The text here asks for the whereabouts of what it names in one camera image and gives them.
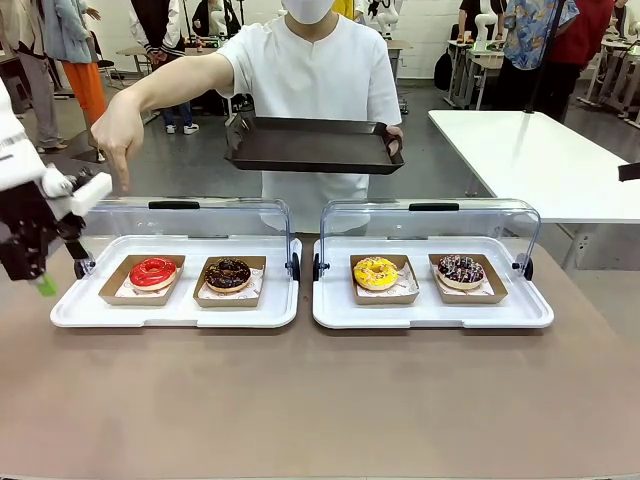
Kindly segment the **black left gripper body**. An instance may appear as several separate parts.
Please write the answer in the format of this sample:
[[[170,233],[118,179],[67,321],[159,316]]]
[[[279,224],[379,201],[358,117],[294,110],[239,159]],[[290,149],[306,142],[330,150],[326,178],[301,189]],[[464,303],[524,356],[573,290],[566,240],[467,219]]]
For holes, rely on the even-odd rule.
[[[12,281],[29,281],[46,271],[49,246],[62,231],[82,230],[82,217],[56,213],[34,181],[1,193],[1,223],[9,235],[1,240],[1,265]],[[86,261],[75,261],[77,278],[86,274]]]

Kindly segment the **person's right hand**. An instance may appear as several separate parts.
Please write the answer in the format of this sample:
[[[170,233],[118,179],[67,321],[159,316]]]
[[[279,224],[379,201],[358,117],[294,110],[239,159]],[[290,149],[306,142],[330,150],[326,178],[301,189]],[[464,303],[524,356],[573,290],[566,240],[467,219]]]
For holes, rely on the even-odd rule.
[[[129,87],[112,98],[105,113],[91,127],[92,135],[116,172],[123,192],[130,187],[128,162],[137,155],[144,139],[140,108],[136,89]]]

